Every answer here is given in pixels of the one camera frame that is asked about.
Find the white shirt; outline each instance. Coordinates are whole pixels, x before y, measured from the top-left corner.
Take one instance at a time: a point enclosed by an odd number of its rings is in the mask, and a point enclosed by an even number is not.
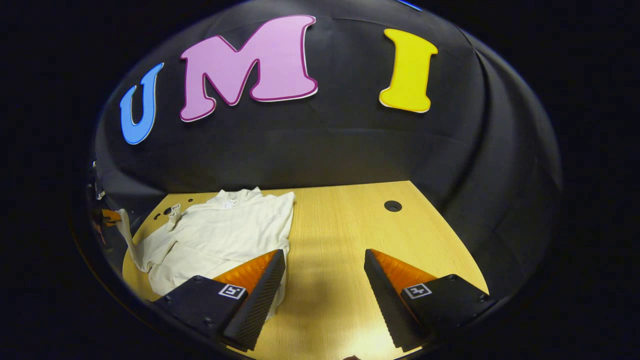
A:
[[[185,212],[180,211],[180,204],[173,206],[169,222],[138,245],[132,243],[123,209],[119,211],[123,224],[118,229],[138,269],[148,272],[153,291],[165,295],[195,275],[212,279],[272,250],[282,249],[286,260],[294,198],[292,192],[263,196],[259,188],[221,190]],[[284,298],[285,278],[283,275],[267,319]]]

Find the wooden tabletop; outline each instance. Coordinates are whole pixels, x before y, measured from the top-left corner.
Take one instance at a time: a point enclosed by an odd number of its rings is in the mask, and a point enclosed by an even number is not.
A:
[[[352,355],[388,360],[409,354],[392,343],[364,272],[366,249],[380,250],[437,277],[458,274],[489,292],[467,248],[410,181],[262,192],[289,191],[296,201],[285,298],[276,316],[264,324],[255,351],[241,354],[261,360],[341,360]],[[164,209],[179,203],[184,211],[216,194],[167,195],[134,235],[134,243],[168,221]],[[402,210],[385,209],[388,200],[398,201]],[[129,251],[122,274],[139,296],[160,297]]]

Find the pink letter m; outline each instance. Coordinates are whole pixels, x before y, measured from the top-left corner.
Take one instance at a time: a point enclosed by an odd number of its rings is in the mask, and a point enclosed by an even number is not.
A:
[[[258,81],[251,89],[257,101],[300,99],[317,92],[317,81],[307,75],[305,32],[316,22],[308,15],[279,17],[265,22],[240,50],[223,37],[203,40],[182,54],[187,60],[182,121],[202,119],[216,109],[207,96],[205,78],[220,97],[233,106],[240,101],[246,79],[258,63]]]

